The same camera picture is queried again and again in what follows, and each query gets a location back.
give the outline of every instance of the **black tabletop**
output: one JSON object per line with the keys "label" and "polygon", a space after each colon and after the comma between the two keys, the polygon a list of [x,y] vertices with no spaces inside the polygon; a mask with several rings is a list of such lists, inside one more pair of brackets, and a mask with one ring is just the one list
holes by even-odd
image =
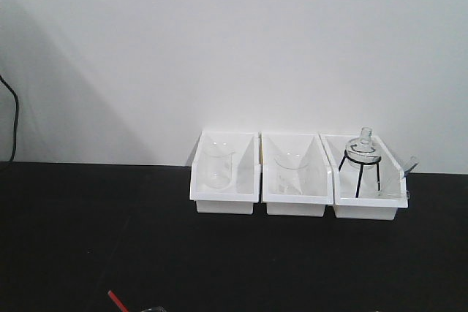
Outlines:
{"label": "black tabletop", "polygon": [[0,173],[0,311],[467,311],[468,175],[411,174],[395,221],[197,213],[187,167]]}

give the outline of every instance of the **plastic bin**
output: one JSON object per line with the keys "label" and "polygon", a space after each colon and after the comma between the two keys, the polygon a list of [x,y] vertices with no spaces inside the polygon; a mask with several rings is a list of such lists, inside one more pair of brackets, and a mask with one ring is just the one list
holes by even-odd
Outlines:
{"label": "plastic bin", "polygon": [[333,170],[333,209],[336,217],[393,220],[399,208],[408,207],[404,171],[383,141],[377,135],[372,136],[374,146],[379,148],[382,156],[379,163],[382,190],[378,191],[375,168],[366,166],[359,197],[356,198],[359,169],[352,167],[346,160],[341,171],[338,170],[346,143],[356,137],[320,134]]}
{"label": "plastic bin", "polygon": [[262,156],[269,215],[323,216],[333,204],[332,170],[318,134],[262,133]]}
{"label": "plastic bin", "polygon": [[202,132],[190,180],[197,211],[252,214],[259,192],[258,133]]}

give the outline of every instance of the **clear glass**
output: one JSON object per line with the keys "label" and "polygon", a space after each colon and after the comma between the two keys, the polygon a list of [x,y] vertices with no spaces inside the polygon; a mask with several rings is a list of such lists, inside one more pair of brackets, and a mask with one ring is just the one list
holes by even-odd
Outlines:
{"label": "clear glass", "polygon": [[167,312],[167,311],[163,307],[159,306],[159,307],[147,308],[141,312]]}
{"label": "clear glass", "polygon": [[210,188],[223,189],[233,179],[234,151],[225,142],[210,142],[204,149],[205,184]]}
{"label": "clear glass", "polygon": [[307,184],[309,161],[299,154],[286,153],[275,157],[277,165],[276,193],[303,195]]}
{"label": "clear glass", "polygon": [[[380,157],[380,152],[374,147],[374,143],[372,142],[372,129],[363,127],[361,135],[351,139],[346,144],[346,152],[352,160],[357,162],[371,163],[377,161]],[[348,161],[353,167],[360,167],[359,164],[350,160]]]}

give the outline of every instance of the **glass beaker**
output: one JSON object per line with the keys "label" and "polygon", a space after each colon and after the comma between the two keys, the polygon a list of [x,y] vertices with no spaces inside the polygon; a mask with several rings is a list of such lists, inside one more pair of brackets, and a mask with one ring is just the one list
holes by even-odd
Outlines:
{"label": "glass beaker", "polygon": [[234,151],[225,142],[209,142],[203,149],[205,154],[205,184],[210,188],[222,189],[233,179]]}
{"label": "glass beaker", "polygon": [[274,159],[277,165],[276,193],[303,195],[309,160],[296,153],[278,155]]}

